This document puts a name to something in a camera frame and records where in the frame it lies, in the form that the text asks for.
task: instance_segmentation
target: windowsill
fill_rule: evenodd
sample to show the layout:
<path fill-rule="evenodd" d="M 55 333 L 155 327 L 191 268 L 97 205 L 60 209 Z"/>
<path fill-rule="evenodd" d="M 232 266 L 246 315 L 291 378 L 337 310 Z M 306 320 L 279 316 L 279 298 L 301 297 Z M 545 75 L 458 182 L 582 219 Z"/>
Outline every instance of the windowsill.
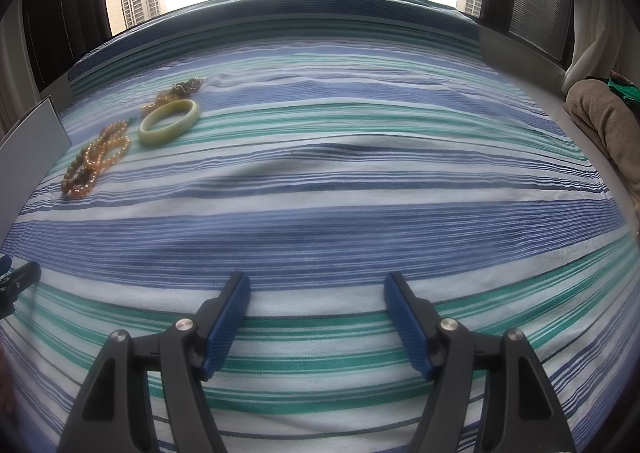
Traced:
<path fill-rule="evenodd" d="M 523 42 L 478 23 L 480 51 L 487 65 L 500 72 L 533 83 L 564 100 L 561 91 L 564 68 L 546 53 Z"/>
<path fill-rule="evenodd" d="M 515 35 L 513 35 L 511 33 L 508 33 L 508 32 L 507 33 L 498 32 L 497 30 L 492 29 L 491 26 L 488 26 L 487 24 L 485 24 L 477 16 L 473 16 L 472 14 L 464 13 L 463 11 L 460 11 L 460 12 L 462 14 L 464 14 L 467 18 L 471 18 L 476 24 L 478 24 L 479 27 L 484 27 L 485 29 L 489 29 L 489 30 L 495 32 L 496 34 L 500 34 L 501 36 L 505 36 L 506 38 L 509 38 L 510 40 L 513 40 L 514 42 L 517 42 L 520 45 L 522 45 L 524 47 L 527 47 L 528 49 L 530 49 L 533 52 L 535 52 L 535 53 L 539 54 L 540 56 L 542 56 L 543 58 L 548 59 L 550 62 L 553 62 L 553 64 L 555 64 L 558 68 L 562 69 L 562 74 L 563 75 L 564 75 L 564 72 L 569 68 L 569 63 L 563 64 L 561 61 L 558 61 L 556 58 L 554 58 L 553 56 L 547 54 L 542 49 L 539 49 L 538 47 L 536 47 L 532 43 L 529 43 L 524 38 L 521 38 L 519 36 L 515 36 Z"/>

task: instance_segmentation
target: bangle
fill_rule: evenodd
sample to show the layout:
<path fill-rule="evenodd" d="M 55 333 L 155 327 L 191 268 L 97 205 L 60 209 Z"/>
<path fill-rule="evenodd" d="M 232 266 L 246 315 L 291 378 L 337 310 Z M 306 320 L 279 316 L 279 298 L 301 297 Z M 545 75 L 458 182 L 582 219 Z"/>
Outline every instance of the bangle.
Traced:
<path fill-rule="evenodd" d="M 188 110 L 187 114 L 174 124 L 159 128 L 158 130 L 151 130 L 151 127 L 155 125 L 159 120 L 174 114 L 175 112 L 184 112 Z M 200 116 L 200 107 L 198 104 L 190 99 L 180 99 L 172 101 L 162 105 L 158 109 L 151 112 L 140 123 L 138 128 L 138 137 L 140 143 L 145 146 L 158 146 L 159 144 L 167 143 L 178 136 L 185 133 L 191 126 L 195 124 Z"/>

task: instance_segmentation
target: curtain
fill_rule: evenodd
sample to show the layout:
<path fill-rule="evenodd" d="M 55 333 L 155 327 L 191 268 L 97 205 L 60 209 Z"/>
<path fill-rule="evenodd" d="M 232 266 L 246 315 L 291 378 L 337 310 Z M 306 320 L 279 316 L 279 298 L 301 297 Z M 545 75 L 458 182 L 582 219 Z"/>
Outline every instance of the curtain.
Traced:
<path fill-rule="evenodd" d="M 587 76 L 619 70 L 627 15 L 620 0 L 574 0 L 574 58 L 562 81 L 564 94 Z"/>
<path fill-rule="evenodd" d="M 0 134 L 39 102 L 24 40 L 22 0 L 14 0 L 0 18 Z"/>

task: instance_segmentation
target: striped bedsheet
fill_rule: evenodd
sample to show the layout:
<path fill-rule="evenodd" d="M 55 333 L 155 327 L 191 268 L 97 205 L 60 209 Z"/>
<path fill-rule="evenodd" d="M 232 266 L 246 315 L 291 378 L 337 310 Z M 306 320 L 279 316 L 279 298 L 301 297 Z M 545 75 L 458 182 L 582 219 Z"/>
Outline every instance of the striped bedsheet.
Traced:
<path fill-rule="evenodd" d="M 521 327 L 587 444 L 638 357 L 640 253 L 593 166 L 477 41 L 434 30 L 432 42 L 235 43 L 121 78 L 63 115 L 72 148 L 2 249 L 43 270 L 0 324 L 33 452 L 55 450 L 110 332 L 159 332 L 236 270 L 252 280 L 248 316 L 205 387 L 230 453 L 406 450 L 430 385 L 386 314 L 388 271 L 471 329 Z M 149 150 L 138 120 L 94 192 L 60 198 L 83 144 L 195 76 L 208 81 L 190 131 Z M 158 375 L 150 392 L 174 451 Z"/>

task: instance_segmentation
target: mattress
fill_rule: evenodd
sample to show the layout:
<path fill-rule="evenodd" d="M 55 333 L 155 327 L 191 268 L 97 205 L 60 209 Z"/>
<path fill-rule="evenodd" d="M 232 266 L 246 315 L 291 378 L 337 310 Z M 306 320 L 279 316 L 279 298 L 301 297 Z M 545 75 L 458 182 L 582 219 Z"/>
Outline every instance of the mattress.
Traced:
<path fill-rule="evenodd" d="M 204 388 L 230 452 L 406 450 L 430 384 L 385 310 L 390 271 L 472 330 L 523 329 L 587 444 L 638 358 L 640 253 L 580 149 L 484 64 L 473 21 L 423 0 L 222 0 L 142 27 L 70 72 L 72 147 L 2 248 L 42 267 L 0 323 L 33 452 L 55 451 L 113 330 L 162 331 L 233 271 L 251 300 Z M 140 146 L 140 107 L 191 77 L 196 125 Z M 61 198 L 79 148 L 132 115 L 126 157 Z M 479 373 L 460 451 L 483 390 Z"/>

